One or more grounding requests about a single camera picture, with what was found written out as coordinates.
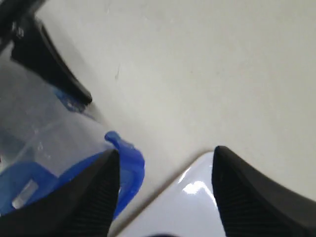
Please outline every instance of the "white surface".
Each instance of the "white surface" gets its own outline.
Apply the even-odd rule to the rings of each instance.
[[[225,237],[211,182],[213,155],[199,157],[118,237]]]
[[[316,199],[316,1],[50,0],[39,12],[103,122],[141,149],[144,205],[226,145]]]

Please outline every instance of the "white floor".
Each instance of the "white floor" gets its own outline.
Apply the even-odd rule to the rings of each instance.
[[[143,188],[114,229],[216,145],[316,200],[315,9],[314,0],[48,1],[39,17],[98,117],[146,158]]]

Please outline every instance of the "white countertop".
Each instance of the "white countertop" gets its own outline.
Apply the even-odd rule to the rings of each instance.
[[[316,200],[316,1],[51,0],[39,16],[95,113],[146,159],[114,229],[226,145]]]

